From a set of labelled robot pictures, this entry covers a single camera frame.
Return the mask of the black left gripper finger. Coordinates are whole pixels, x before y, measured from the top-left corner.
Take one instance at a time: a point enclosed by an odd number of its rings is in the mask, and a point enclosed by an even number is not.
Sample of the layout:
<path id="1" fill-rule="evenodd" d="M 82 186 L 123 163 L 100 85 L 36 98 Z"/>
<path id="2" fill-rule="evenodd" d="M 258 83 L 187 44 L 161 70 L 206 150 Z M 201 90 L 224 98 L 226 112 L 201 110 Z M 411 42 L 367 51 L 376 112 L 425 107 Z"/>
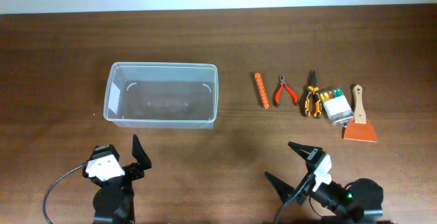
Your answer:
<path id="1" fill-rule="evenodd" d="M 132 156 L 137 160 L 137 163 L 142 169 L 150 169 L 152 167 L 152 162 L 145 153 L 136 134 L 132 136 Z"/>
<path id="2" fill-rule="evenodd" d="M 112 144 L 104 145 L 104 146 L 96 146 L 94 151 L 91 154 L 91 159 L 95 160 L 101 158 L 103 156 L 114 155 L 116 161 L 119 160 L 119 154 L 115 149 L 115 146 Z"/>

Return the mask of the wooden handled orange scraper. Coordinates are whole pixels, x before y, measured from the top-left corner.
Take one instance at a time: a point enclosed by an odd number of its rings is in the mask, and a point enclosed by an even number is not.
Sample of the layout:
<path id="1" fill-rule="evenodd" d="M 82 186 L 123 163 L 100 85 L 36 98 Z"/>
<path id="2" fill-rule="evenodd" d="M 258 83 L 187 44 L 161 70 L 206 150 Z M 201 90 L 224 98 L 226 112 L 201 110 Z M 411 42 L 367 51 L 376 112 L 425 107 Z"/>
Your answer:
<path id="1" fill-rule="evenodd" d="M 349 121 L 343 129 L 343 139 L 375 143 L 377 141 L 376 132 L 367 119 L 363 106 L 363 88 L 360 85 L 355 85 L 352 93 L 354 97 L 354 119 Z"/>

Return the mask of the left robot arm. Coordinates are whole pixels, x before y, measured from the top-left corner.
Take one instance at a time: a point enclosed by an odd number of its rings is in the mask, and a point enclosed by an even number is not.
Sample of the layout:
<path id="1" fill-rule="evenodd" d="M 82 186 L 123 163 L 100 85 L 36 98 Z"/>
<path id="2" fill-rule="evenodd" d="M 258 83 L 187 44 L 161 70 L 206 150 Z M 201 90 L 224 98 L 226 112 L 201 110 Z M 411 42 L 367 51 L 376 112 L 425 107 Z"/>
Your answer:
<path id="1" fill-rule="evenodd" d="M 122 167 L 112 144 L 97 145 L 85 163 L 83 177 L 100 187 L 93 198 L 94 223 L 136 223 L 132 182 L 144 177 L 144 169 L 139 163 Z"/>

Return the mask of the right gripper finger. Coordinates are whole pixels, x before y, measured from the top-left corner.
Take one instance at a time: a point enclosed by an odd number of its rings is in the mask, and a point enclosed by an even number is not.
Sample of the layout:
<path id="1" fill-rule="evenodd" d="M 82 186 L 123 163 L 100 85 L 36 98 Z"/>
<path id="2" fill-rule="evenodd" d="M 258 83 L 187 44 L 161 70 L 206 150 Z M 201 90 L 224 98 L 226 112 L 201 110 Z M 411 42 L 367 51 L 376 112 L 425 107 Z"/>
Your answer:
<path id="1" fill-rule="evenodd" d="M 306 161 L 317 161 L 323 154 L 323 149 L 311 145 L 303 145 L 289 141 L 288 146 Z"/>
<path id="2" fill-rule="evenodd" d="M 264 175 L 274 187 L 283 204 L 287 202 L 292 196 L 294 196 L 294 188 L 292 186 L 267 171 L 264 172 Z"/>

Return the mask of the clear screwdriver bit case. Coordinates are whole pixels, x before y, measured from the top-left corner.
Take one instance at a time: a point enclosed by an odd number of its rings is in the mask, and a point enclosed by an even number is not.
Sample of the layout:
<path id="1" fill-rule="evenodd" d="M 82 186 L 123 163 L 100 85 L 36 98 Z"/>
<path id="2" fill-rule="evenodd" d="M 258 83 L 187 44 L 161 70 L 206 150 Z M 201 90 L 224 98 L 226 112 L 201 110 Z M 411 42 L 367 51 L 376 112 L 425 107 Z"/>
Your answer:
<path id="1" fill-rule="evenodd" d="M 347 124 L 354 119 L 352 108 L 342 89 L 336 88 L 320 93 L 323 110 L 331 124 Z"/>

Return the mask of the clear plastic container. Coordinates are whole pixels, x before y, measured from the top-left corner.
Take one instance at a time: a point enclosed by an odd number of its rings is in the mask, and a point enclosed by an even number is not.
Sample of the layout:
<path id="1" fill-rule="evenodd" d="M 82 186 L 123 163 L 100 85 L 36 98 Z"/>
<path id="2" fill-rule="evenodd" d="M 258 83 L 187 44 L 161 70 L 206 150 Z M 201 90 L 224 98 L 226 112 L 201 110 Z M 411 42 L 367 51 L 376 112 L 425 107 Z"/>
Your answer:
<path id="1" fill-rule="evenodd" d="M 211 129 L 218 103 L 214 64 L 116 62 L 103 117 L 121 128 Z"/>

